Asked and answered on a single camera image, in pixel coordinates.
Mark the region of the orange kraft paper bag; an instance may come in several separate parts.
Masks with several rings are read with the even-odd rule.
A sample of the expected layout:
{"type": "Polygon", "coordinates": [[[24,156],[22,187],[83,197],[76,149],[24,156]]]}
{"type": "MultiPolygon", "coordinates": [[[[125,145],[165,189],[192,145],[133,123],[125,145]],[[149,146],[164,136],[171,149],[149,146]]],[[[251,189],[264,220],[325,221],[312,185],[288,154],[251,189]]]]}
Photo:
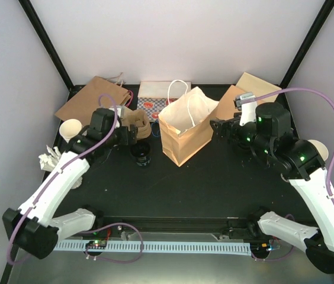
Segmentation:
{"type": "Polygon", "coordinates": [[[218,101],[207,97],[199,87],[190,91],[187,89],[185,81],[173,80],[168,86],[168,105],[158,116],[162,151],[179,167],[211,141],[213,129],[210,119],[215,116],[219,105],[218,101]],[[186,90],[172,102],[170,91],[177,82],[183,83],[186,90]]]}

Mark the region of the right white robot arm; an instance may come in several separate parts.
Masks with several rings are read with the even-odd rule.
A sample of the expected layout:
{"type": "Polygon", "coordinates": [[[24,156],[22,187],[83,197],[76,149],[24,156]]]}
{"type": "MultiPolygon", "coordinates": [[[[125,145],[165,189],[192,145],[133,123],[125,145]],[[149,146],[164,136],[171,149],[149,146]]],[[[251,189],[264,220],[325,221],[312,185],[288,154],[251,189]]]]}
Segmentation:
{"type": "Polygon", "coordinates": [[[264,166],[276,170],[301,196],[316,226],[300,224],[260,209],[246,224],[253,238],[277,237],[305,252],[320,271],[334,274],[334,191],[326,189],[325,161],[315,146],[294,136],[291,115],[276,102],[254,104],[252,118],[242,110],[229,120],[210,120],[214,134],[250,151],[264,166]]]}

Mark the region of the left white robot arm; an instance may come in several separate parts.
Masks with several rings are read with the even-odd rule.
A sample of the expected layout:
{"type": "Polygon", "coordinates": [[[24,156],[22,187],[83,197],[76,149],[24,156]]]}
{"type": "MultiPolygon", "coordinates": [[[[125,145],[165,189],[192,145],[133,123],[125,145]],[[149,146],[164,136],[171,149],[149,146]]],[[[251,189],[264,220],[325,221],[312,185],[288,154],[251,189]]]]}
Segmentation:
{"type": "Polygon", "coordinates": [[[137,128],[123,126],[123,108],[98,108],[89,125],[70,139],[56,167],[18,209],[8,208],[3,216],[9,244],[43,259],[56,244],[77,233],[98,236],[104,231],[102,212],[87,205],[60,217],[54,214],[74,184],[96,159],[109,149],[136,142],[137,128]]]}

